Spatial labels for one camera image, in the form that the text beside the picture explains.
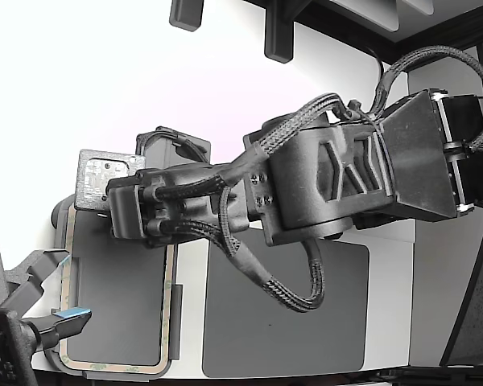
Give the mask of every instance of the gray metal plate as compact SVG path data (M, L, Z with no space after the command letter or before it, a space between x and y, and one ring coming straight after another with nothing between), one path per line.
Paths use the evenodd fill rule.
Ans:
M309 293L301 244L267 247L261 230L237 234L282 283ZM204 374L211 378L307 376L359 370L365 357L369 251L321 243L324 304L307 314L280 306L210 248Z

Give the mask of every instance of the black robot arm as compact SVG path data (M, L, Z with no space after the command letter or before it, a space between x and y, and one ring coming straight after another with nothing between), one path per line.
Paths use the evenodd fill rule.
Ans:
M317 308L324 271L315 239L337 238L354 225L453 219L483 200L483 114L477 97L425 90L385 109L398 74L430 55L461 60L483 79L483 67L472 56L427 47L391 66L368 113L357 101L345 106L337 94L324 94L247 135L246 151L229 164L140 168L111 178L106 195L98 198L110 210L114 236L152 246L206 238L288 308ZM329 121L328 111L336 121ZM233 236L255 220L261 220L268 245L303 242L309 297L282 285Z

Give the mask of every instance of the ceiling panel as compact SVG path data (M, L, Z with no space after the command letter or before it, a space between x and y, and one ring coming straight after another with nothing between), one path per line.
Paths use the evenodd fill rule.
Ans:
M369 0L316 1L392 42L483 6L483 0L372 0L372 6Z

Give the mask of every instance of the black mat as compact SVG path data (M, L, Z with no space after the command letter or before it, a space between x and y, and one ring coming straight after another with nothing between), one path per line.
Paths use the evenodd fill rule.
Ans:
M483 240L441 364L483 365Z
M285 285L309 294L301 244L269 248L262 231L237 236ZM355 372L365 357L369 251L363 245L322 241L326 298L297 314L239 273L210 248L203 370L212 378L275 377Z
M154 366L159 363L165 248L119 242L110 227L110 220L96 213L76 214L72 256L79 274L72 273L71 285L78 285L77 305L90 308L93 316L82 334L68 340L68 356Z

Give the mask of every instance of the white wall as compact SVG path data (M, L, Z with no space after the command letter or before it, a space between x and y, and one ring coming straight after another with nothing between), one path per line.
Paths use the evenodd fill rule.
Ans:
M476 48L467 52L477 57ZM480 77L443 59L410 72L411 92L444 88L452 95L483 95ZM417 221L410 363L437 366L460 310L483 237L483 209L441 223Z
M369 108L374 59L303 26L295 58L263 55L263 9L207 0L193 33L168 23L171 0L0 2L0 241L7 269L52 246L54 205L74 189L80 149L134 152L137 133L166 125L213 144L242 135L322 92ZM407 93L406 76L391 99Z

